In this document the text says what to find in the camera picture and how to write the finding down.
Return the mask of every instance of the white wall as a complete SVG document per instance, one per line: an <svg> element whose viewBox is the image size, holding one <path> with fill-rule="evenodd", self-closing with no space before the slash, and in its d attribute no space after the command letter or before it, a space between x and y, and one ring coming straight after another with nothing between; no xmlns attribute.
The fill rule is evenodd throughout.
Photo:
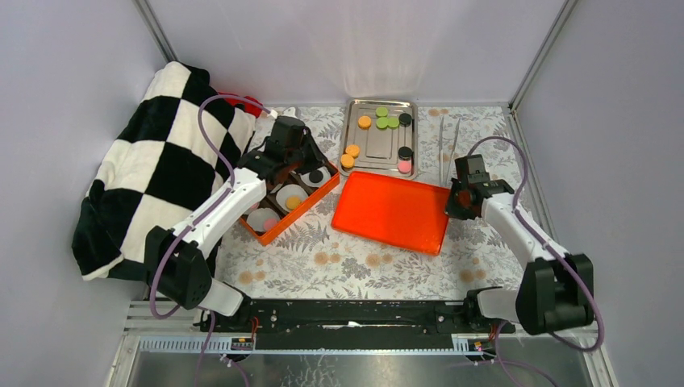
<svg viewBox="0 0 684 387"><path fill-rule="evenodd" d="M509 101L563 0L150 1L180 60L269 103Z"/></svg>
<svg viewBox="0 0 684 387"><path fill-rule="evenodd" d="M684 2L604 0L579 3L519 110L623 387L684 385L683 106Z"/></svg>
<svg viewBox="0 0 684 387"><path fill-rule="evenodd" d="M140 285L85 283L80 201L161 54L130 1L0 12L0 385L102 385Z"/></svg>

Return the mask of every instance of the table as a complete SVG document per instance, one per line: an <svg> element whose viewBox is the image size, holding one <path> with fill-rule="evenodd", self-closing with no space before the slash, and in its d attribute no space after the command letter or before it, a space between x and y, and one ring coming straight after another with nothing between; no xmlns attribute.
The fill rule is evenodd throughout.
<svg viewBox="0 0 684 387"><path fill-rule="evenodd" d="M338 161L344 108L298 108L321 151ZM444 117L443 152L439 155L440 118ZM503 111L496 106L420 107L419 175L438 185L438 160L449 164L457 120L461 126L454 157L465 155L488 135L511 137ZM270 133L273 120L259 118L252 144ZM493 179L512 187L521 181L515 149L500 141L478 149ZM441 253L426 256L334 231L333 213L346 181L299 218L269 246L261 246L237 223L223 238L216 278L253 298L462 299L470 289L502 286L514 289L522 269L498 233L481 219L449 222ZM527 209L529 197L521 202Z"/></svg>

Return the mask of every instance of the orange tray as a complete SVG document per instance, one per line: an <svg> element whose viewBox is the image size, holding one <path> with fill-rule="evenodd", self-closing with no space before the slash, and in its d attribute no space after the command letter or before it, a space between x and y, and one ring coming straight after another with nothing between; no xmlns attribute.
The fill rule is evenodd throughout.
<svg viewBox="0 0 684 387"><path fill-rule="evenodd" d="M332 228L436 256L442 248L449 190L366 172L352 172Z"/></svg>

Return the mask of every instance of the checkered blanket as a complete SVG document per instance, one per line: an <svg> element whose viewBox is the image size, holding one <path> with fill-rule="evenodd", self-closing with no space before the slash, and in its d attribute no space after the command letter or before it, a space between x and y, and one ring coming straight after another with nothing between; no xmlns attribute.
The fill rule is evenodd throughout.
<svg viewBox="0 0 684 387"><path fill-rule="evenodd" d="M216 94L205 70L172 62L156 73L81 204L72 248L84 280L144 281L147 233L186 218L228 178L197 124L199 105ZM209 137L233 164L255 120L224 100L202 114Z"/></svg>

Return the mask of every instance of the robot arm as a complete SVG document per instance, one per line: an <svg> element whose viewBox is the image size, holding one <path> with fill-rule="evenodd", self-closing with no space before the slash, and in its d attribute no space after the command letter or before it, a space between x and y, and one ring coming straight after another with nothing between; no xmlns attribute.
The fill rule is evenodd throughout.
<svg viewBox="0 0 684 387"><path fill-rule="evenodd" d="M469 291L464 302L469 319L518 322L531 335L590 324L594 314L588 300L546 247L564 255L592 290L593 266L589 258L570 255L527 211L518 209L532 230L524 227L514 215L513 189L504 180L490 179L481 155L461 157L456 167L458 178L453 179L447 215L461 220L484 219L502 236L524 268L518 290L498 287Z"/></svg>
<svg viewBox="0 0 684 387"><path fill-rule="evenodd" d="M263 151L254 149L238 162L233 170L234 186L230 182L223 184L173 228L154 227L148 233L144 262L148 285L152 284L161 257L182 235L163 268L158 290L188 310L199 306L232 316L240 307L243 295L212 278L204 260L233 223L249 207L260 202L269 190L285 181L291 172L308 173L326 162L325 155L302 121L279 116L271 135L264 141Z"/></svg>

